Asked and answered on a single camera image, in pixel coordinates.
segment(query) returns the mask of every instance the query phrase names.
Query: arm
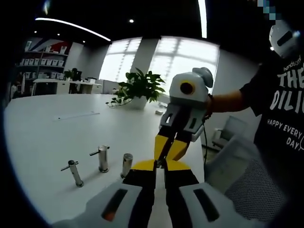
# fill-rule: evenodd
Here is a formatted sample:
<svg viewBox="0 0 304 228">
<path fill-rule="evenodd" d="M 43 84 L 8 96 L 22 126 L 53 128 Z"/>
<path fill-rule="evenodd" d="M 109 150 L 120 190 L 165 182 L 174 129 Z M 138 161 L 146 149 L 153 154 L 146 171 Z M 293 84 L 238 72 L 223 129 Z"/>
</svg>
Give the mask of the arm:
<svg viewBox="0 0 304 228">
<path fill-rule="evenodd" d="M 207 110 L 210 112 L 211 99 L 207 99 Z M 241 91 L 236 90 L 226 95 L 214 95 L 212 112 L 214 113 L 225 113 L 225 112 L 238 112 L 248 108 L 243 101 Z"/>
<path fill-rule="evenodd" d="M 275 82 L 269 76 L 269 66 L 260 65 L 258 72 L 239 90 L 225 95 L 214 95 L 213 100 L 207 99 L 207 115 L 211 113 L 239 112 L 250 107 L 256 116 L 269 107 L 273 97 L 272 84 Z"/>
</svg>

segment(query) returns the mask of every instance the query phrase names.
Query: metal cylinder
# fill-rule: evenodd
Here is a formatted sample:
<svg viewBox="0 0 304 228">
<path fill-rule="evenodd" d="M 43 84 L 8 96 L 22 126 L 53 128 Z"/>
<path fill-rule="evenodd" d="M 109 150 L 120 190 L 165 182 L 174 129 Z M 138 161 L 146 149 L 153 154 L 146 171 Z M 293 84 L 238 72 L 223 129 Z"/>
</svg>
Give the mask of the metal cylinder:
<svg viewBox="0 0 304 228">
<path fill-rule="evenodd" d="M 123 156 L 123 171 L 120 174 L 122 178 L 125 178 L 132 167 L 133 155 L 125 153 Z"/>
<path fill-rule="evenodd" d="M 98 160 L 99 160 L 99 171 L 100 172 L 108 172 L 109 166 L 108 166 L 108 149 L 109 146 L 99 146 L 98 150 L 90 153 L 90 156 L 93 156 L 95 154 L 98 154 Z"/>
<path fill-rule="evenodd" d="M 75 184 L 77 187 L 82 187 L 84 185 L 84 182 L 80 179 L 76 163 L 73 160 L 68 161 L 68 165 L 70 167 L 71 173 L 75 179 Z"/>
</svg>

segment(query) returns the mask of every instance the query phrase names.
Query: wristband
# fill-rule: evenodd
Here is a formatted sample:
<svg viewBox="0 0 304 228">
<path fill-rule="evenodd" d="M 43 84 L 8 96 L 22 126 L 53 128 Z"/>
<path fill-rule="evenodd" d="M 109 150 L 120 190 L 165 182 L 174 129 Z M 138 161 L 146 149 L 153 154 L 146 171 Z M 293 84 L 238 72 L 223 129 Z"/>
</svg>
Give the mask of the wristband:
<svg viewBox="0 0 304 228">
<path fill-rule="evenodd" d="M 211 102 L 210 102 L 210 110 L 209 110 L 209 112 L 207 110 L 207 114 L 206 114 L 204 120 L 209 119 L 211 117 L 212 113 L 213 113 L 213 101 L 214 101 L 213 95 L 208 94 L 208 97 L 210 97 L 210 100 L 211 100 Z"/>
</svg>

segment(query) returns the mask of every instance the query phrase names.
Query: window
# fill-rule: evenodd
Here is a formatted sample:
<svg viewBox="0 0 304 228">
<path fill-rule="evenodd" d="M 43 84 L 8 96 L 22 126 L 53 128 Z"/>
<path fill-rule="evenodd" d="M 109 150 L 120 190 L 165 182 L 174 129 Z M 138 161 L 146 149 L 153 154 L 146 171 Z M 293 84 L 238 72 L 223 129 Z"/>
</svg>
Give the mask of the window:
<svg viewBox="0 0 304 228">
<path fill-rule="evenodd" d="M 153 73 L 160 74 L 165 84 L 165 94 L 176 74 L 190 72 L 194 67 L 208 68 L 215 81 L 219 47 L 206 41 L 187 38 L 162 37 L 158 42 L 150 68 Z"/>
<path fill-rule="evenodd" d="M 131 70 L 135 53 L 142 38 L 124 39 L 113 42 L 104 58 L 99 79 L 121 82 Z"/>
</svg>

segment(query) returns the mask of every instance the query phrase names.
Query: desk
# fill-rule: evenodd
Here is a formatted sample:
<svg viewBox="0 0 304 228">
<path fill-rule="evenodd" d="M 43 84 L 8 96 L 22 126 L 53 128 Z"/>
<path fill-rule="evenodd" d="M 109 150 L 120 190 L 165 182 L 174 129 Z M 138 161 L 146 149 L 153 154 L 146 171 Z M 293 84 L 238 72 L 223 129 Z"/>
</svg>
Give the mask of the desk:
<svg viewBox="0 0 304 228">
<path fill-rule="evenodd" d="M 5 109 L 5 134 L 12 166 L 25 194 L 47 222 L 80 214 L 89 199 L 120 180 L 124 153 L 133 154 L 133 164 L 153 158 L 161 119 L 155 114 L 157 103 L 148 103 L 143 111 L 109 108 L 105 102 L 111 97 L 31 96 L 14 99 Z M 89 156 L 99 145 L 110 146 L 108 173 L 99 172 L 98 156 Z M 75 186 L 70 171 L 60 171 L 68 160 L 79 162 L 82 188 Z M 200 140 L 190 144 L 182 161 L 200 182 L 204 181 Z M 155 191 L 155 204 L 160 199 L 159 192 L 165 192 L 164 186 Z M 165 199 L 160 200 L 165 209 Z M 163 212 L 155 213 L 159 213 L 155 217 L 162 222 Z"/>
<path fill-rule="evenodd" d="M 80 82 L 80 81 L 64 81 L 57 79 L 36 79 L 34 80 L 34 86 L 32 89 L 32 96 L 35 95 L 37 83 L 54 83 L 56 84 L 55 94 L 68 94 L 70 84 L 81 85 L 83 94 L 101 94 L 103 87 L 101 84 Z"/>
</svg>

